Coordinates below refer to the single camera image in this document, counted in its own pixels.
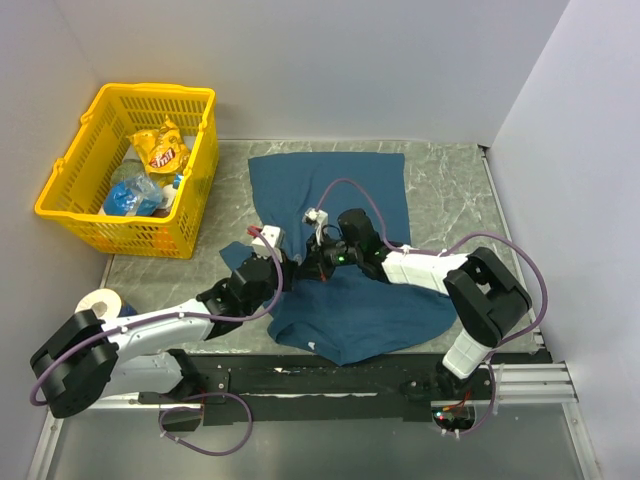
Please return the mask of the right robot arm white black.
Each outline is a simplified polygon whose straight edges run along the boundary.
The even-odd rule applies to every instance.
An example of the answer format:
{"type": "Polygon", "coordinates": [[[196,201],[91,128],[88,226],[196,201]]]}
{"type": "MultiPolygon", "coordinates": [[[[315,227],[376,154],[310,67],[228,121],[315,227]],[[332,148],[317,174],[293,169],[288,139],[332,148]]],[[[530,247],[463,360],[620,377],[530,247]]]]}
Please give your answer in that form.
{"type": "Polygon", "coordinates": [[[362,209],[338,217],[337,239],[325,232],[325,211],[310,208],[303,222],[315,233],[306,242],[301,279],[327,281],[336,268],[355,265],[371,280],[420,287],[451,299],[462,331],[437,374],[438,389],[448,398],[459,398],[471,388],[471,375],[532,307],[525,288],[488,248],[424,254],[409,245],[387,244],[362,209]]]}

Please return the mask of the blue plastic bag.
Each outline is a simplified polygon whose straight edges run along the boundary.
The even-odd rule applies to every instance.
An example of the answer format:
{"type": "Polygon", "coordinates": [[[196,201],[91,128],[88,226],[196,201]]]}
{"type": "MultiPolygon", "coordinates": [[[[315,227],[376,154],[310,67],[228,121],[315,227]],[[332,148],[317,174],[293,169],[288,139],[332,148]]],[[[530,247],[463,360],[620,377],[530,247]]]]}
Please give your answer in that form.
{"type": "Polygon", "coordinates": [[[151,216],[163,202],[162,189],[146,174],[129,177],[111,188],[102,209],[110,216],[151,216]]]}

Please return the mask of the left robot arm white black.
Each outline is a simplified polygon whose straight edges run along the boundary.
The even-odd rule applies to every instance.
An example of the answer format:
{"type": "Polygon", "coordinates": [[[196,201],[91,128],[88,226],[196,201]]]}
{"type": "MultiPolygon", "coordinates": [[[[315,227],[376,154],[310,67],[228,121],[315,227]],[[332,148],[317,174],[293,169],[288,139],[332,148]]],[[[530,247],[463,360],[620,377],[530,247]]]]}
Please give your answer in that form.
{"type": "Polygon", "coordinates": [[[201,380],[181,344],[224,336],[264,316],[291,289],[296,268],[283,252],[251,254],[229,277],[180,305],[110,320],[90,309],[73,314],[30,359],[31,403],[68,418],[126,393],[188,401],[201,380]]]}

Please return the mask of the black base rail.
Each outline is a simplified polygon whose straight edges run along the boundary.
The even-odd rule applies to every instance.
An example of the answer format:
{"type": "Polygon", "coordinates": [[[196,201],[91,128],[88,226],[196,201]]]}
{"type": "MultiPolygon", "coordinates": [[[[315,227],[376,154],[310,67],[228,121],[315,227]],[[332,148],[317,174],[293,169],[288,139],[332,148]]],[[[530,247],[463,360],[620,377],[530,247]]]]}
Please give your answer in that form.
{"type": "Polygon", "coordinates": [[[337,366],[317,355],[190,357],[200,376],[206,426],[254,421],[401,419],[428,422],[436,402],[487,400],[489,375],[444,378],[438,354],[388,354],[337,366]]]}

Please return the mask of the small white bottle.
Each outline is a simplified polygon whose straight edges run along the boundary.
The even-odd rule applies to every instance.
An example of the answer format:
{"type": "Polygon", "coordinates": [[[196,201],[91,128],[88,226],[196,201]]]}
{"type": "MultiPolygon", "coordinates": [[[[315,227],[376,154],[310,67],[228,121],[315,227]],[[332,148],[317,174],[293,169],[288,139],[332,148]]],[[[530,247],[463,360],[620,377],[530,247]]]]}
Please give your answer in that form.
{"type": "Polygon", "coordinates": [[[182,174],[176,174],[172,181],[162,188],[163,200],[159,205],[160,209],[170,210],[177,196],[178,189],[183,179],[182,174]]]}

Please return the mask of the yellow plastic basket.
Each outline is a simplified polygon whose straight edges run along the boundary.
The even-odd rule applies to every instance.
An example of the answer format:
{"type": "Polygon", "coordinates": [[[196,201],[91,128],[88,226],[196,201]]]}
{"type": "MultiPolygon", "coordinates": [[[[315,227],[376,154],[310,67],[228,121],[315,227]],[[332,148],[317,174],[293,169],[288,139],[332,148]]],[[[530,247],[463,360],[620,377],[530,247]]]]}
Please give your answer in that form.
{"type": "Polygon", "coordinates": [[[188,259],[219,160],[211,88],[163,83],[107,83],[80,118],[66,153],[58,158],[34,211],[109,254],[188,259]],[[130,147],[129,135],[170,118],[191,136],[191,156],[168,216],[109,216],[100,208],[110,178],[130,147]]]}

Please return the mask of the aluminium frame rail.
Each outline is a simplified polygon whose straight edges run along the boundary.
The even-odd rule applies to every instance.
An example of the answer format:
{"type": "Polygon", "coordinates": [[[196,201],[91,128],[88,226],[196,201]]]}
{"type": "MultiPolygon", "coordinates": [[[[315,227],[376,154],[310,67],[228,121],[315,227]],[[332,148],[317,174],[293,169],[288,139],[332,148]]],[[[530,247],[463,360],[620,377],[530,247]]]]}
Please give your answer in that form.
{"type": "MultiPolygon", "coordinates": [[[[503,405],[543,405],[559,404],[563,408],[573,449],[582,475],[587,479],[602,476],[593,446],[578,404],[578,395],[571,380],[569,369],[564,363],[553,363],[546,353],[534,355],[527,360],[521,354],[499,354],[490,363],[480,368],[489,375],[491,396],[487,400],[472,400],[469,397],[455,403],[438,401],[431,409],[431,422],[440,415],[448,404],[454,407],[471,408],[489,405],[497,414],[503,405]]],[[[197,398],[186,402],[172,400],[158,393],[126,393],[99,399],[93,404],[95,410],[151,410],[161,412],[172,408],[195,409],[199,402],[208,399],[197,398]]]]}

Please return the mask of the yellow snack bag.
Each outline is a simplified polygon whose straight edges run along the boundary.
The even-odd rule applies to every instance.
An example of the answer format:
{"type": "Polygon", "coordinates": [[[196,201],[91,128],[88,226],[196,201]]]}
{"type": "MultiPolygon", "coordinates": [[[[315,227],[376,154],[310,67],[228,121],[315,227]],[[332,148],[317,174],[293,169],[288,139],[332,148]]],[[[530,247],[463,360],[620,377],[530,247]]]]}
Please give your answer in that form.
{"type": "Polygon", "coordinates": [[[143,129],[128,136],[147,174],[179,174],[187,166],[191,151],[178,125],[168,116],[155,129],[143,129]]]}

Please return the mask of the toilet paper roll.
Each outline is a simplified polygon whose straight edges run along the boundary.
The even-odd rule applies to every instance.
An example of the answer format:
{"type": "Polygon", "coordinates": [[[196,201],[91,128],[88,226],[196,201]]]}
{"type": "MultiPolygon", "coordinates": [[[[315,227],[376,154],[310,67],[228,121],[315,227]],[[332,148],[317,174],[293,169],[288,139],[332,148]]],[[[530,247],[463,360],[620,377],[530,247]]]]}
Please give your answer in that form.
{"type": "Polygon", "coordinates": [[[92,310],[101,320],[134,316],[137,311],[116,291],[101,288],[85,295],[77,304],[75,312],[92,310]]]}

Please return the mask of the blue t-shirt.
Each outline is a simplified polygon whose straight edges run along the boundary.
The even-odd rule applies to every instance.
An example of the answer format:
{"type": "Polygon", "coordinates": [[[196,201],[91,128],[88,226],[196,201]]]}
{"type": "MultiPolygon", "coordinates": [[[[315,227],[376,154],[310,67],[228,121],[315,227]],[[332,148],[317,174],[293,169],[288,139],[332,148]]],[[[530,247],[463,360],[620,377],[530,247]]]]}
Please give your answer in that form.
{"type": "MultiPolygon", "coordinates": [[[[411,241],[401,154],[320,152],[249,159],[253,202],[260,220],[284,232],[287,256],[304,257],[313,230],[305,211],[321,205],[332,220],[362,208],[391,241],[411,241]]],[[[389,285],[345,266],[326,282],[301,280],[271,311],[269,336],[337,365],[415,346],[449,330],[457,314],[446,295],[389,285]]]]}

